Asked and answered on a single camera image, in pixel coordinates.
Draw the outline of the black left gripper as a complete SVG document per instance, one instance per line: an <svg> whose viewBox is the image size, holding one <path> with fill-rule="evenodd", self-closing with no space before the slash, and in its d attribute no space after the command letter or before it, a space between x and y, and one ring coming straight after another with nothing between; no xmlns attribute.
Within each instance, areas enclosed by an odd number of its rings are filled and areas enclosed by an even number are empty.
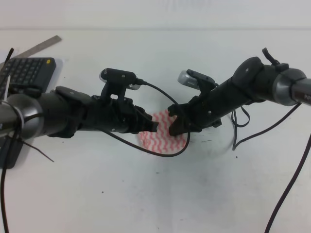
<svg viewBox="0 0 311 233"><path fill-rule="evenodd" d="M159 123L152 121L152 116L133 100L123 98L119 101L110 99L101 100L92 96L87 100L87 130L97 131L103 129L118 133L156 133Z"/></svg>

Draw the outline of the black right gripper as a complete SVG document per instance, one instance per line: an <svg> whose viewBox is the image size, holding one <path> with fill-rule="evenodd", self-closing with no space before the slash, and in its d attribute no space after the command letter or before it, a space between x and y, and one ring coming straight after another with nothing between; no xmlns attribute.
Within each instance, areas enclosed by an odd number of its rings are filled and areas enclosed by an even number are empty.
<svg viewBox="0 0 311 233"><path fill-rule="evenodd" d="M172 104L167 110L170 117L176 116L169 127L171 136L201 132L214 124L220 125L220 119L233 111L233 90L214 89L193 97L188 103Z"/></svg>

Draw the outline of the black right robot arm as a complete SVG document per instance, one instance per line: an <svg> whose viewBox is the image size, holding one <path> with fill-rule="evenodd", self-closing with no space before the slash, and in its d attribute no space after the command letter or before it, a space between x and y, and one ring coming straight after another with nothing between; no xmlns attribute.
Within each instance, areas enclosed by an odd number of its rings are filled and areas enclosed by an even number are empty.
<svg viewBox="0 0 311 233"><path fill-rule="evenodd" d="M311 103L311 81L303 71L290 68L262 50L270 61L265 65L258 57L245 60L233 76L221 84L211 77L188 69L180 73L178 82L200 91L189 102L168 108L176 117L169 134L199 133L205 128L221 126L221 118L252 103L271 101L284 106Z"/></svg>

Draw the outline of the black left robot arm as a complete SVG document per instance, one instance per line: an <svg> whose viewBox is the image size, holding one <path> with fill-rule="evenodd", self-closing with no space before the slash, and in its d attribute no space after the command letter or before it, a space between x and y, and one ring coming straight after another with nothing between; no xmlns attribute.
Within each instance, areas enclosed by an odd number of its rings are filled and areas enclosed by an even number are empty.
<svg viewBox="0 0 311 233"><path fill-rule="evenodd" d="M111 98L113 92L105 87L99 96L59 86L37 97L11 95L0 106L0 134L15 130L23 139L44 135L71 138L77 131L117 133L156 132L158 122L141 107L126 98L125 88Z"/></svg>

